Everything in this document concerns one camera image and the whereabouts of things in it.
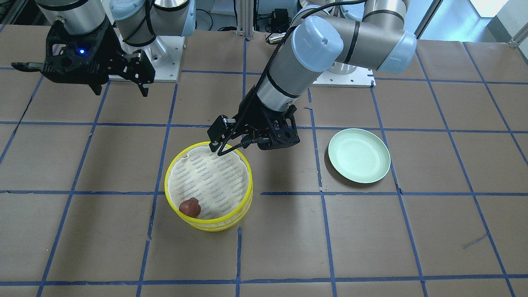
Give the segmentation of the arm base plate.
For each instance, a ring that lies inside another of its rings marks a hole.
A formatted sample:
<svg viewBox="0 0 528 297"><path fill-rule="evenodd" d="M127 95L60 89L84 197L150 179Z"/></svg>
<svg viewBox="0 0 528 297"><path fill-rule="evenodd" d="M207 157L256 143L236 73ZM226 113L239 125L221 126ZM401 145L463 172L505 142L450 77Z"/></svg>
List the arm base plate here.
<svg viewBox="0 0 528 297"><path fill-rule="evenodd" d="M150 45L141 47L151 61L156 73L154 81L177 83L181 69L181 58L185 46L184 36L157 36Z"/></svg>
<svg viewBox="0 0 528 297"><path fill-rule="evenodd" d="M376 86L376 82L369 68L334 62L311 86L370 88Z"/></svg>

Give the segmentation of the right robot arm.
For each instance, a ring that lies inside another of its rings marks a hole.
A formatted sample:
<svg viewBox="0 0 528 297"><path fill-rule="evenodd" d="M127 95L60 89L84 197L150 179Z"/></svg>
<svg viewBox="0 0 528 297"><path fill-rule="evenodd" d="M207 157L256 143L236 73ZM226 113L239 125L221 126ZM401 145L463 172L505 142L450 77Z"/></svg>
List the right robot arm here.
<svg viewBox="0 0 528 297"><path fill-rule="evenodd" d="M194 0L38 0L51 23L45 60L13 62L54 83L86 85L96 95L112 79L130 81L142 96L155 82L177 82L184 42L196 29Z"/></svg>

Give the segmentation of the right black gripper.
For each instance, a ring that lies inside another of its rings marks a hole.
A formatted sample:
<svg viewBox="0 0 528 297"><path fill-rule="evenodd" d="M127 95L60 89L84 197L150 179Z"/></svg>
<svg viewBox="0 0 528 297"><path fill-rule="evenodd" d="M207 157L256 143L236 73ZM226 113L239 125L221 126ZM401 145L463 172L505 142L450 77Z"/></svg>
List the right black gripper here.
<svg viewBox="0 0 528 297"><path fill-rule="evenodd" d="M138 85L143 97L155 78L155 68L145 51L126 53L109 20L105 19L91 32L72 35L65 21L56 20L46 38L45 60L12 62L11 66L24 73L41 73L55 83L90 86L96 96L110 75L117 75Z"/></svg>

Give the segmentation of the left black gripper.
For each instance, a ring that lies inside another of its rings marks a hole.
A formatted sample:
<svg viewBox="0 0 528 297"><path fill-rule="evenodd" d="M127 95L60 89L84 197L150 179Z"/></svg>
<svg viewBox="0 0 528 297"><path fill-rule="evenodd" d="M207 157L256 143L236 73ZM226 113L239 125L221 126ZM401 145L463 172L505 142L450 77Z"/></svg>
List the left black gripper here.
<svg viewBox="0 0 528 297"><path fill-rule="evenodd" d="M260 150L277 150L300 143L294 113L295 105L284 112L267 108L258 96L245 96L239 105L239 112L233 117L219 115L207 130L210 151L217 152L223 143L242 137L239 144L247 148L257 144Z"/></svg>

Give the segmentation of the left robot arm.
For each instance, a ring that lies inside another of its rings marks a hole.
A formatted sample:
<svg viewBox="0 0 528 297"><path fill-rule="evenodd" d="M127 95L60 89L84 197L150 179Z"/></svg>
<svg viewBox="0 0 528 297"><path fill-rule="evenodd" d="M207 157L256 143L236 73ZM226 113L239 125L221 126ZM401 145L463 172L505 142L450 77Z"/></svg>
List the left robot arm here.
<svg viewBox="0 0 528 297"><path fill-rule="evenodd" d="M404 30L408 0L353 0L301 9L276 46L258 82L232 118L208 129L219 156L257 144L260 150L300 142L296 100L333 64L401 73L413 60L416 36Z"/></svg>

